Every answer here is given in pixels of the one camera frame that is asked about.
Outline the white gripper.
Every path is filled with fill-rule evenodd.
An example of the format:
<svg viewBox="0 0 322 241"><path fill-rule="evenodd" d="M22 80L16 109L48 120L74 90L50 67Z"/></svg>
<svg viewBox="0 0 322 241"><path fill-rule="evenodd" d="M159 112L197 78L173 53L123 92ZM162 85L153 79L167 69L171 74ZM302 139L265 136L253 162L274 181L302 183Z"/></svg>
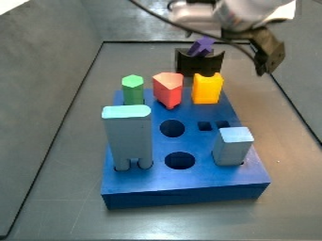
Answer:
<svg viewBox="0 0 322 241"><path fill-rule="evenodd" d="M171 0L169 20L190 33L242 32L292 20L297 0Z"/></svg>

